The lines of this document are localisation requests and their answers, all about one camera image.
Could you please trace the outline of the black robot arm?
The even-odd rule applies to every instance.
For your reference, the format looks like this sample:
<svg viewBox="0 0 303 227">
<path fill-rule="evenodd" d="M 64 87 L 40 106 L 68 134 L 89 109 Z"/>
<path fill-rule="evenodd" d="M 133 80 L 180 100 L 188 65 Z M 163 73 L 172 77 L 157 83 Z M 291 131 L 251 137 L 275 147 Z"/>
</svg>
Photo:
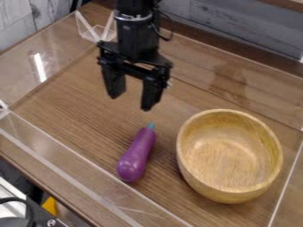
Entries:
<svg viewBox="0 0 303 227">
<path fill-rule="evenodd" d="M 172 62 L 159 53 L 161 0 L 115 0 L 117 42 L 99 41 L 99 64 L 108 95 L 117 98 L 127 89 L 125 76 L 141 80 L 141 110 L 160 102 L 168 87 Z"/>
</svg>

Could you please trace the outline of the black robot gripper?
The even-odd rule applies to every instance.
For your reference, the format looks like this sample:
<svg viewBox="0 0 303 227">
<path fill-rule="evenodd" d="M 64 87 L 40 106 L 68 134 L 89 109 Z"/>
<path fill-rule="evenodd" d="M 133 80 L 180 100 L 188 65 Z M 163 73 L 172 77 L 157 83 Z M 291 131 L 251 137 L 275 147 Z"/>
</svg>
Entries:
<svg viewBox="0 0 303 227">
<path fill-rule="evenodd" d="M 172 62 L 159 53 L 160 40 L 171 41 L 172 36 L 161 35 L 160 12 L 129 15 L 113 13 L 117 41 L 99 41 L 99 64 L 105 89 L 112 99 L 125 91 L 125 74 L 143 80 L 141 110 L 151 111 L 161 101 L 168 88 Z"/>
</svg>

